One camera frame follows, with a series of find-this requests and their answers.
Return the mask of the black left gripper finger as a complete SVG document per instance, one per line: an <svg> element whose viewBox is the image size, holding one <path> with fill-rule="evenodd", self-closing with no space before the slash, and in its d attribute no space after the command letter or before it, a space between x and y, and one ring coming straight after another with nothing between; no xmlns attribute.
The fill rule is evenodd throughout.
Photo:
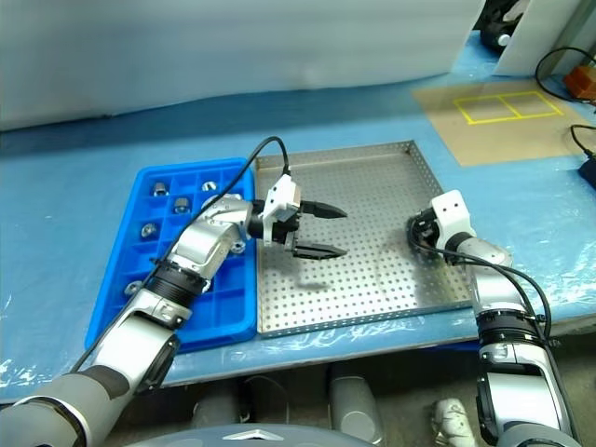
<svg viewBox="0 0 596 447"><path fill-rule="evenodd" d="M347 213L338 207L323 202L309 200L301 202L301 213L310 214L321 219L339 219L347 216Z"/></svg>
<svg viewBox="0 0 596 447"><path fill-rule="evenodd" d="M299 244L291 249L291 253L298 259L322 261L345 256L347 251L325 244Z"/></svg>

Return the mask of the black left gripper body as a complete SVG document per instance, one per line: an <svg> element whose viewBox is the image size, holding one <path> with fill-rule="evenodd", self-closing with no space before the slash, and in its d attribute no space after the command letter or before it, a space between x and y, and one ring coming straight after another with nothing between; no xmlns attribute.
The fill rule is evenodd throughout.
<svg viewBox="0 0 596 447"><path fill-rule="evenodd" d="M272 241L282 246L284 251L305 252L309 248L307 243L298 240L301 217L301 210L297 210L286 221L276 220L272 224Z"/></svg>

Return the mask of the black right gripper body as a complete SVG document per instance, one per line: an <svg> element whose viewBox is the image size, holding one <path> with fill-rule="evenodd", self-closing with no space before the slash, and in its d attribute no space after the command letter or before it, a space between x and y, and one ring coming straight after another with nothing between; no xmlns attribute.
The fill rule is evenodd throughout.
<svg viewBox="0 0 596 447"><path fill-rule="evenodd" d="M436 249L440 231L433 209L418 212L408 220L408 241L412 247Z"/></svg>

